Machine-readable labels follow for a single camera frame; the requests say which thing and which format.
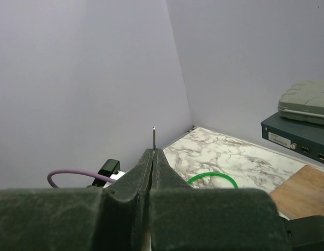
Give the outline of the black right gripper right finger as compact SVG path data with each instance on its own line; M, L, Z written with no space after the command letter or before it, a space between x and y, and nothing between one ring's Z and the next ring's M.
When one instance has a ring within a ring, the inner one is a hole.
M195 189L154 152L149 192L153 250L291 250L274 201L253 188Z

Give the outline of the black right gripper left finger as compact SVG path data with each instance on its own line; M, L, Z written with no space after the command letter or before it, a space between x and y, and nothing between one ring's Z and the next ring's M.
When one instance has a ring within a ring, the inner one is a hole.
M0 250L148 250L153 156L107 188L0 190Z

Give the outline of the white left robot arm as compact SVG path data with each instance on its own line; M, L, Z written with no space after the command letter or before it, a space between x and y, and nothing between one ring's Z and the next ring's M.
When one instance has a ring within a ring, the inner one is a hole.
M101 169L98 171L98 173L93 173L86 171L87 174L89 174L90 177L94 178L94 181L92 182L92 186L95 187L101 187L106 188L110 186L112 183L109 181L106 181L105 179L99 179L96 177L96 175L108 177L109 179L118 180L120 177L122 177L125 172L120 170L120 161L115 159L108 159L105 164L101 167Z

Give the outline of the silver key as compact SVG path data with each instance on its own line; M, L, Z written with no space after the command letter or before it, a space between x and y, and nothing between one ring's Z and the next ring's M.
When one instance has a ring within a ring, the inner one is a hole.
M156 149L156 127L153 126L152 128L152 135L153 135L153 150L155 151Z

